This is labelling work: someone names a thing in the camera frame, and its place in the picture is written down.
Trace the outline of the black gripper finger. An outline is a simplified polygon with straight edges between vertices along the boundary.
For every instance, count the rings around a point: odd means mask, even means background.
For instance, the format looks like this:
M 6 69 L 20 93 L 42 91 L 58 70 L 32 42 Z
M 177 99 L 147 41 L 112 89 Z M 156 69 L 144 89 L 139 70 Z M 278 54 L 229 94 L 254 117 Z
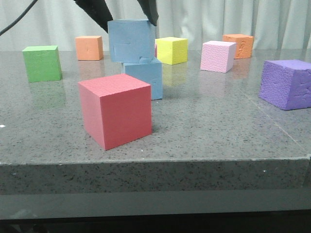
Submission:
M 108 22 L 113 20 L 110 10 L 104 0 L 75 0 L 105 32 L 108 32 Z
M 138 0 L 138 3 L 150 23 L 157 26 L 159 15 L 157 12 L 156 0 Z

